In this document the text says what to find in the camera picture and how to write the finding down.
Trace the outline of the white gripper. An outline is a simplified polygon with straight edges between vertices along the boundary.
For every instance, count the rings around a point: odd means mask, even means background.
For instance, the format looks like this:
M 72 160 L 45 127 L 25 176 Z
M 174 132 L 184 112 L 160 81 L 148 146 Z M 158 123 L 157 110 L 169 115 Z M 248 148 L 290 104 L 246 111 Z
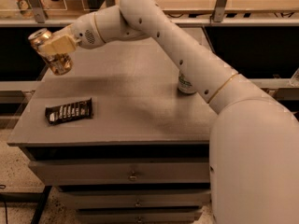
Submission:
M 38 50 L 45 55 L 75 51 L 77 43 L 72 36 L 78 40 L 78 45 L 83 49 L 95 49 L 105 45 L 97 30 L 94 12 L 80 16 L 72 25 L 67 25 L 52 35 L 53 38 L 38 47 Z

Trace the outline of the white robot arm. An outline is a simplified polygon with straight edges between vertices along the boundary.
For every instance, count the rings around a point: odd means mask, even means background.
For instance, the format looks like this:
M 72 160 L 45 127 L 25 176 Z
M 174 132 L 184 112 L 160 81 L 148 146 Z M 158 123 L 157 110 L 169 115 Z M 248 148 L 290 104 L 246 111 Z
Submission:
M 299 224 L 299 121 L 171 22 L 155 0 L 120 0 L 83 15 L 39 51 L 49 56 L 144 37 L 218 115 L 209 138 L 213 224 Z

